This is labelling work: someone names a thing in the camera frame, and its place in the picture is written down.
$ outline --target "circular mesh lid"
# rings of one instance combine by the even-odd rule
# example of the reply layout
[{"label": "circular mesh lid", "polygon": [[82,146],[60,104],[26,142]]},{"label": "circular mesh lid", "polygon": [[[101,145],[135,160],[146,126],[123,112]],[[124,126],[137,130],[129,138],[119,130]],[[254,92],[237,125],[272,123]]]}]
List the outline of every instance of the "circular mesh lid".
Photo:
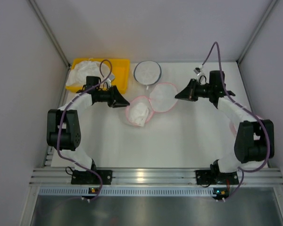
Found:
[{"label": "circular mesh lid", "polygon": [[154,61],[142,61],[135,67],[133,76],[142,85],[153,85],[161,77],[161,67]]},{"label": "circular mesh lid", "polygon": [[177,103],[175,95],[178,93],[177,88],[172,83],[160,83],[155,86],[150,93],[150,103],[155,112],[163,113],[171,110]]}]

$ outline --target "metal floor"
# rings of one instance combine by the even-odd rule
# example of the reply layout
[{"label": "metal floor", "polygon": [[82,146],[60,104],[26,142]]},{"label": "metal floor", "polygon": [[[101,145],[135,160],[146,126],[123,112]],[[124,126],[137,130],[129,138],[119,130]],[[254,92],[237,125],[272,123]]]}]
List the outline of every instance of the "metal floor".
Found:
[{"label": "metal floor", "polygon": [[31,226],[283,225],[272,188],[242,188],[226,203],[211,197],[99,197],[90,203],[67,199],[39,196]]}]

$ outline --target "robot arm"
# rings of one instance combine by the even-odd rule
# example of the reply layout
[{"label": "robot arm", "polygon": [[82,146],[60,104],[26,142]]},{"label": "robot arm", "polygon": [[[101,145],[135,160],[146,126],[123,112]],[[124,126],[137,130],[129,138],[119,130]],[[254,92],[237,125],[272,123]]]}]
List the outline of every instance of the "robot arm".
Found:
[{"label": "robot arm", "polygon": [[[219,71],[210,71],[209,83],[201,84],[201,79],[206,77],[199,68],[194,70],[198,79],[191,79],[188,86],[178,93],[175,98],[197,101],[199,97],[208,98],[209,101],[234,123],[238,128],[233,151],[211,164],[212,174],[218,176],[220,173],[235,172],[239,166],[250,161],[262,161],[266,157],[267,147],[265,135],[259,123],[243,109],[225,99],[226,96]],[[270,156],[274,156],[274,125],[270,120],[262,120],[269,139]]]},{"label": "robot arm", "polygon": [[[87,90],[100,83],[100,78],[88,76],[86,78],[86,85],[83,90]],[[92,167],[92,158],[90,158],[83,147],[80,145],[81,142],[81,130],[79,118],[83,111],[89,108],[96,102],[107,102],[109,107],[117,108],[130,105],[122,95],[118,92],[116,86],[111,86],[107,90],[96,88],[88,93],[82,94],[66,111],[62,133],[60,137],[60,149],[63,156],[79,162],[81,165],[88,169]],[[51,109],[47,115],[47,143],[49,146],[57,148],[58,141],[58,129],[61,120],[62,113],[66,106],[60,107],[59,109]],[[85,171],[84,169],[75,165],[76,170]]]}]

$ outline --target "cable connector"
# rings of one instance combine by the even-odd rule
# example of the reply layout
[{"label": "cable connector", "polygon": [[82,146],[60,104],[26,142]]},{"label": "cable connector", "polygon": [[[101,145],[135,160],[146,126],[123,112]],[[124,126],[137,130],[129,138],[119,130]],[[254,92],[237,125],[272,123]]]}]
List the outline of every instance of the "cable connector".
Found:
[{"label": "cable connector", "polygon": [[200,80],[202,75],[205,76],[202,69],[203,69],[203,65],[199,65],[198,67],[195,67],[195,69],[194,69],[194,72],[197,74],[197,81]]}]

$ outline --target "pink trim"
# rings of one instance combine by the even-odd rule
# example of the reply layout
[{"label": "pink trim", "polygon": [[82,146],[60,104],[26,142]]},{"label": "pink trim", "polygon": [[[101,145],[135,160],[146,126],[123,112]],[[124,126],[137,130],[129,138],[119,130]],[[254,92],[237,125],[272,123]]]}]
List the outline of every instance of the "pink trim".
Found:
[{"label": "pink trim", "polygon": [[[138,96],[138,97],[134,98],[134,99],[130,102],[130,104],[133,103],[134,101],[136,101],[138,98],[145,98],[145,99],[147,99],[147,100],[149,101],[149,103],[150,103],[150,106],[152,107],[149,98],[146,97],[146,96]],[[129,115],[129,110],[130,110],[130,106],[127,106],[126,109],[125,109],[125,115],[126,115],[127,121],[128,121],[130,124],[134,125],[134,126],[138,126],[138,125],[136,125],[136,124],[130,122],[129,116],[128,116],[128,115]],[[148,115],[148,117],[147,117],[145,123],[147,123],[147,122],[150,121],[150,119],[153,117],[154,113],[155,113],[155,112],[154,112],[154,110],[153,110],[153,108],[152,108],[152,109],[150,110],[150,112],[149,112],[149,115]]]},{"label": "pink trim", "polygon": [[[172,86],[174,86],[175,87],[175,89],[176,89],[176,91],[177,91],[177,93],[178,93],[178,89],[177,89],[177,87],[173,84],[173,83],[170,83],[170,82],[161,82],[161,83],[158,83],[157,85],[159,85],[159,84],[170,84],[170,85],[172,85]],[[148,98],[149,99],[149,102],[150,102],[150,104],[151,104],[151,107],[152,107],[152,109],[153,109],[153,105],[152,105],[152,103],[151,103],[151,98]],[[167,110],[166,112],[157,112],[157,111],[155,111],[154,109],[153,109],[153,112],[155,112],[155,113],[167,113],[167,112],[169,112],[169,111],[171,111],[175,106],[176,106],[176,104],[177,104],[177,102],[178,102],[178,100],[175,102],[175,104],[169,109],[169,110]]]},{"label": "pink trim", "polygon": [[230,131],[232,132],[233,136],[236,137],[237,131],[236,131],[236,128],[235,128],[234,123],[232,121],[230,121],[230,123],[229,123],[229,128],[230,128]]}]

